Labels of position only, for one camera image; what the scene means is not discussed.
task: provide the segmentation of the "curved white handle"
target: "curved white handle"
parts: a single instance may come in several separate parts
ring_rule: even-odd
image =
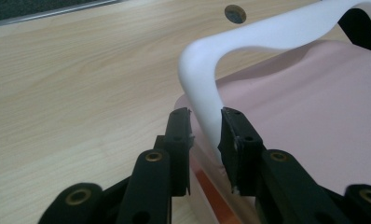
[[[324,0],[238,29],[197,40],[183,51],[179,78],[198,122],[207,134],[219,161],[223,102],[215,85],[218,61],[236,49],[260,51],[294,49],[328,33],[351,8],[371,19],[371,0]]]

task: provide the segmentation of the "white plastic tube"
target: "white plastic tube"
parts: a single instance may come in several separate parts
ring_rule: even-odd
[[[284,51],[306,45],[328,33],[351,8],[371,19],[371,0],[324,0],[238,29],[197,40],[183,51],[178,75],[198,122],[217,159],[223,102],[215,84],[218,61],[230,51]]]

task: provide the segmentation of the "light wood surface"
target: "light wood surface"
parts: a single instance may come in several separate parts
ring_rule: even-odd
[[[312,2],[132,0],[0,27],[0,224],[36,223],[75,183],[129,176],[183,94],[188,43]],[[232,4],[244,24],[225,17]],[[217,76],[272,55],[230,53]],[[197,223],[186,198],[173,199],[173,223]]]

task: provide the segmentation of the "wooden table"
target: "wooden table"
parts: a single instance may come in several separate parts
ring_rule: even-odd
[[[183,94],[187,44],[312,2],[132,0],[0,27],[0,223],[36,223],[63,189],[129,176]],[[244,24],[227,20],[232,4]],[[217,76],[272,55],[230,53]],[[172,220],[197,223],[186,198]]]

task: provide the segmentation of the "white handle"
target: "white handle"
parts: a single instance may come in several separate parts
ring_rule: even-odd
[[[371,0],[324,0],[238,29],[197,40],[183,51],[179,78],[198,122],[207,134],[217,159],[223,102],[214,70],[230,51],[288,50],[308,44],[328,33],[351,8],[365,11],[371,19]]]

